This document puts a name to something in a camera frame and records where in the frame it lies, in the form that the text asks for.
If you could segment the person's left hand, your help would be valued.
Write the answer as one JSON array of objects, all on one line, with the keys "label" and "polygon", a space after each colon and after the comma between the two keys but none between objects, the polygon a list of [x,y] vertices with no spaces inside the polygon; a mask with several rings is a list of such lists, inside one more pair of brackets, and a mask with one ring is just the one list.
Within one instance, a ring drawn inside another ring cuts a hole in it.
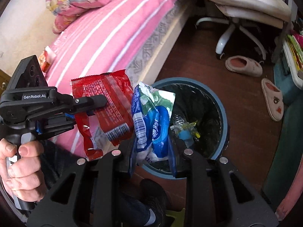
[{"label": "person's left hand", "polygon": [[38,202],[47,192],[40,155],[44,148],[38,141],[31,141],[19,148],[5,139],[1,140],[1,179],[5,191],[11,196]]}]

